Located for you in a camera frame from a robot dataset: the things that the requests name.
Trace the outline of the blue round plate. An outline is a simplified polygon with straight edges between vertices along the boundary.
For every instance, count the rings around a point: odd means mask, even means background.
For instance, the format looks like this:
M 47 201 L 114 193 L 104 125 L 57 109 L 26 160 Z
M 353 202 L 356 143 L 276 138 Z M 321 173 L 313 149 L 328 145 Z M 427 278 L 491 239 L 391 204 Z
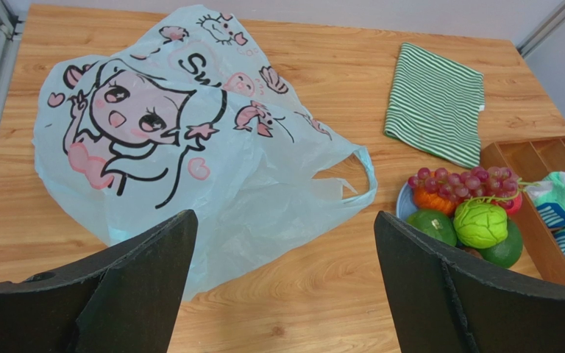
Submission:
M 413 202 L 413 189 L 405 183 L 399 192 L 396 204 L 397 218 L 406 221 L 408 217 L 414 214 L 419 208 Z

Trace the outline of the purple grape bunch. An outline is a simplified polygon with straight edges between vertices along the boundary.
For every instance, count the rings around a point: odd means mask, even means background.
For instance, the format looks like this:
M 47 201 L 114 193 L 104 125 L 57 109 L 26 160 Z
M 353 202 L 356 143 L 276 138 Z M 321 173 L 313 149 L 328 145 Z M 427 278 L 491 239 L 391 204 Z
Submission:
M 461 173 L 450 172 L 446 168 L 434 171 L 421 168 L 406 183 L 412 189 L 424 188 L 428 193 L 437 193 L 458 204 L 473 199 L 499 205 L 525 191 L 525 183 L 520 176 L 508 167 L 497 166 L 476 166 Z

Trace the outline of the red apple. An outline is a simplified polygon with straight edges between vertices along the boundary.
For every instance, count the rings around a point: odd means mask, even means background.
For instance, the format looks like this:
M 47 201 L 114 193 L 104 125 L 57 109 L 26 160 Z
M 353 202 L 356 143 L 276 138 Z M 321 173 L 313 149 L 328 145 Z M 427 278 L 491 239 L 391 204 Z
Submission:
M 518 211 L 520 211 L 522 203 L 522 194 L 518 193 L 515 198 L 500 202 L 499 206 L 501 206 L 506 211 L 507 215 L 514 215 Z

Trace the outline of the orange mini pumpkin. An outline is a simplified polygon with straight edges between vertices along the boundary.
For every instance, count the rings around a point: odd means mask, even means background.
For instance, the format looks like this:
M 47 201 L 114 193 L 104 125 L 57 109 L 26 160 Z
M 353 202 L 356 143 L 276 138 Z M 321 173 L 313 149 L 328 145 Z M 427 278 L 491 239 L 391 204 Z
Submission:
M 437 193 L 428 193 L 424 188 L 413 189 L 413 203 L 419 209 L 439 211 L 452 217 L 458 207 L 457 202 L 440 197 Z

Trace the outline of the light green wrinkled fruit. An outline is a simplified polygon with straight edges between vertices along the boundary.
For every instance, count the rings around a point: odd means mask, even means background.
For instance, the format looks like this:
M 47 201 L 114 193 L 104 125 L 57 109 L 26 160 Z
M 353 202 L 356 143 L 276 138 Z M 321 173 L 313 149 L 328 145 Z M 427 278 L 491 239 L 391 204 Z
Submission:
M 487 202 L 464 202 L 456 208 L 453 226 L 458 240 L 475 249 L 488 249 L 508 236 L 506 211 Z

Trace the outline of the wooden compartment tray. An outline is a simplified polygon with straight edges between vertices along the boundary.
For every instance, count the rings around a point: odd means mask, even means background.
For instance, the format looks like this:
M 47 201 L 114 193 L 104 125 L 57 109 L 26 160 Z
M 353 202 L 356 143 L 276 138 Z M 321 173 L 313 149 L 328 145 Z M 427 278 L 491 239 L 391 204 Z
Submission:
M 527 182 L 537 182 L 554 171 L 565 171 L 565 136 L 491 143 L 480 155 L 483 167 L 509 167 Z M 511 216 L 524 241 L 525 251 L 542 279 L 565 285 L 565 256 L 562 255 L 529 198 Z

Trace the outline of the green white striped cloth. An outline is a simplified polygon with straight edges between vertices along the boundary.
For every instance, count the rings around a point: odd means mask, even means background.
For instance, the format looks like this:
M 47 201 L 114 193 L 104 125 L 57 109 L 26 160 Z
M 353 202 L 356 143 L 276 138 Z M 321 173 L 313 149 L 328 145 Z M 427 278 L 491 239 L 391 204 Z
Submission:
M 412 43 L 400 46 L 386 136 L 463 168 L 480 163 L 484 75 Z

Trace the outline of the light blue cartoon plastic bag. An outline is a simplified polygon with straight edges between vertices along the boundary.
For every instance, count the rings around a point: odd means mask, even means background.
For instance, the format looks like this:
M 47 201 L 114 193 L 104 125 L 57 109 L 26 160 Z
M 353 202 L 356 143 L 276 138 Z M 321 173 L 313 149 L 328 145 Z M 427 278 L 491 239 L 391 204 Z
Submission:
M 368 207 L 368 150 L 317 121 L 240 21 L 182 7 L 111 56 L 56 64 L 32 142 L 50 196 L 108 246 L 183 210 L 199 225 L 183 299 Z

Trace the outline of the green avocado fruit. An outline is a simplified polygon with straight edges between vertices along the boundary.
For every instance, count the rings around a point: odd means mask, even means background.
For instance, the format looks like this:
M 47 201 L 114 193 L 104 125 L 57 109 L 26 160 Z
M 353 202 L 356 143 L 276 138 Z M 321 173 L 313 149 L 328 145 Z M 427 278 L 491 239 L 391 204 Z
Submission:
M 484 260 L 503 268 L 512 267 L 522 256 L 523 240 L 518 226 L 511 219 L 507 220 L 507 238 L 487 249 L 477 251 Z

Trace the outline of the dark green round fruit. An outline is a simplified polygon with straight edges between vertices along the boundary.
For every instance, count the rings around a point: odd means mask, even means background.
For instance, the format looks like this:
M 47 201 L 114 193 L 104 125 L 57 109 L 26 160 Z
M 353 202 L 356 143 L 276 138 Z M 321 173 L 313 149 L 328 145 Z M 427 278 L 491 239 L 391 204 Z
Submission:
M 420 209 L 409 215 L 406 222 L 436 240 L 457 246 L 458 237 L 452 219 L 440 211 Z

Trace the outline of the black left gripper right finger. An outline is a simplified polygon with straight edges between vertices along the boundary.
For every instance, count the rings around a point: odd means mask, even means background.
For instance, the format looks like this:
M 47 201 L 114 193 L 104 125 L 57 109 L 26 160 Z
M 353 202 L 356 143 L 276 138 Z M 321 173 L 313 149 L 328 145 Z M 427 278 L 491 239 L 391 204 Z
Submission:
M 448 246 L 379 212 L 377 256 L 402 352 L 565 352 L 565 286 Z

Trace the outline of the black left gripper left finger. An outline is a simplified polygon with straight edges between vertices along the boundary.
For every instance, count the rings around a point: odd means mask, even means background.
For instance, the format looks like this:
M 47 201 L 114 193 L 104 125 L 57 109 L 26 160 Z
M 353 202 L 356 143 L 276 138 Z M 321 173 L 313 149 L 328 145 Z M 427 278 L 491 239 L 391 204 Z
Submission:
M 23 282 L 0 282 L 0 352 L 166 352 L 193 256 L 192 210 Z

